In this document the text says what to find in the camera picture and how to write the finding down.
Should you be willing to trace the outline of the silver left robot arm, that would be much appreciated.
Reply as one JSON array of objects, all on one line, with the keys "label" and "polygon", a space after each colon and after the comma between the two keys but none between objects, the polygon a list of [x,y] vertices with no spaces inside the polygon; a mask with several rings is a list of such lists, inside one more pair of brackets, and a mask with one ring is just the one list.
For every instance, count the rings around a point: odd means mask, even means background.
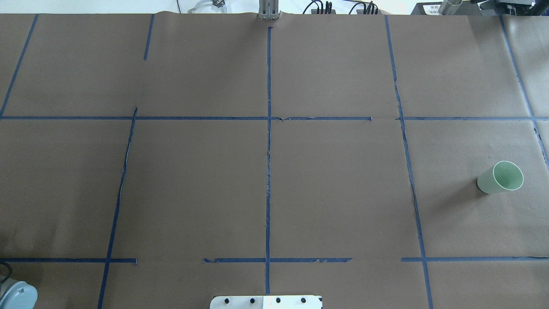
[{"label": "silver left robot arm", "polygon": [[1,309],[33,309],[39,293],[35,286],[24,281],[8,279],[1,283]]}]

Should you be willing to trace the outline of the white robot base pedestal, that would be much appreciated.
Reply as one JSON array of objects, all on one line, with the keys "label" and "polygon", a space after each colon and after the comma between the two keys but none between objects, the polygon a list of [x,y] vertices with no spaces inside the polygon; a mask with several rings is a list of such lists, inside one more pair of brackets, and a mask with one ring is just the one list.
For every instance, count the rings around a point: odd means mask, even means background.
[{"label": "white robot base pedestal", "polygon": [[316,295],[258,295],[214,297],[210,309],[322,309]]}]

